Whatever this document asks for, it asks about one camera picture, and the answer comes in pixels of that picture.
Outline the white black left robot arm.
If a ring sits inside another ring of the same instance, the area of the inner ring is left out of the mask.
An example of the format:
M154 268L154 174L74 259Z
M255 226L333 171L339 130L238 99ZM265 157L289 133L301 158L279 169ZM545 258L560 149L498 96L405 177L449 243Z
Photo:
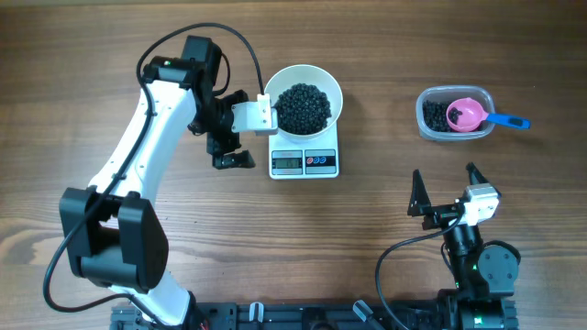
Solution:
M234 127L234 110L249 100L216 90L224 55L155 57L138 66L141 95L123 137L85 189L67 189L59 212L72 274L127 299L155 329L204 329L194 294L167 269L169 241L155 213L164 172L184 130L204 134L213 165L251 168Z

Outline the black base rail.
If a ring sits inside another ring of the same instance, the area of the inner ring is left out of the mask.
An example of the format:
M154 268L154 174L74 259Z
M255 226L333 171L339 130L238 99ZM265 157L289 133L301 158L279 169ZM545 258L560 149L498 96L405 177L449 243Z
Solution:
M200 303L186 327L201 330L374 330L471 329L518 330L515 303L456 302L449 297L390 303L394 316L380 305Z

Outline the white bowl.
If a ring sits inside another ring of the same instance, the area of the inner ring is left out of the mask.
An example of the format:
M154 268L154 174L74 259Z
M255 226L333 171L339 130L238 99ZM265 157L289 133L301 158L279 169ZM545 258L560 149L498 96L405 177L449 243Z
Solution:
M271 97L271 106L276 106L279 102L279 96L297 84L315 86L320 93L324 93L328 100L330 116L326 118L326 124L312 134L295 134L282 128L280 121L278 132L288 138L317 138L326 133L328 129L333 128L340 117L344 104L341 87L338 81L322 68L309 64L289 66L275 73L265 86L264 92Z

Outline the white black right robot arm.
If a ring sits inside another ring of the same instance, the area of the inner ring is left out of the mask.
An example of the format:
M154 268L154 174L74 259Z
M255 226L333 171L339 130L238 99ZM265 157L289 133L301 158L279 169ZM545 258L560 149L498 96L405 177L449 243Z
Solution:
M449 264L455 287L422 302L431 313L408 318L414 329L517 329L515 281L521 254L500 240L485 242L479 225L494 217L501 193L478 168L466 166L470 184L454 203L434 206L419 170L415 170L407 213L423 218L425 230L443 232L443 259Z

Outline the white digital kitchen scale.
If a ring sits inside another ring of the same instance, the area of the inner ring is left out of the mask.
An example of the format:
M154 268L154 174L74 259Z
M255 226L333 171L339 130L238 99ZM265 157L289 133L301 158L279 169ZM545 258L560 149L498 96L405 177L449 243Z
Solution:
M269 137L269 175L274 180L330 179L339 175L338 128L316 137Z

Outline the black beans in bowl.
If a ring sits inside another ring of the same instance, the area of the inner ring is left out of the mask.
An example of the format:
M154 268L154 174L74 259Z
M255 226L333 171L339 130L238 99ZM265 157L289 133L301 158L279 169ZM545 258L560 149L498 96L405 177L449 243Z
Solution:
M300 136L318 133L332 116L327 95L313 84L293 85L279 95L274 108L278 127Z

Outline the pink scoop blue handle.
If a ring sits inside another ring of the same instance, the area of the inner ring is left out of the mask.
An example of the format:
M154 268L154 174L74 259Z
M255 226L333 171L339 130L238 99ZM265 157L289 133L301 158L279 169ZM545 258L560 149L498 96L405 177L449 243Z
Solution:
M461 133L477 129L482 122L526 130L531 127L528 119L504 114L490 114L482 105L472 98L461 98L452 102L446 111L449 126Z

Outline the clear container of black beans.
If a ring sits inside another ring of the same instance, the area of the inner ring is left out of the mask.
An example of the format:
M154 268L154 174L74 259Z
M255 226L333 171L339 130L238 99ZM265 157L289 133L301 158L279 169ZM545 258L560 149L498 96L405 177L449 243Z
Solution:
M460 133L449 126L446 111L449 105L460 98L472 98L483 108L494 113L494 103L490 94L473 85L443 85L425 89L415 104L416 122L420 136L437 142L459 142L484 138L494 129L495 124L482 121L478 128L471 132Z

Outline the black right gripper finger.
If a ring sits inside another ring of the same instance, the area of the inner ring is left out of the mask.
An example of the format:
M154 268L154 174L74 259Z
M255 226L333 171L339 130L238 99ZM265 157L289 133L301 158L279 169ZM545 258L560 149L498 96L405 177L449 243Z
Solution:
M412 192L407 214L410 216L423 216L431 213L432 205L420 170L414 170L412 177Z
M469 175L470 185L485 184L489 182L473 162L467 164L466 170Z

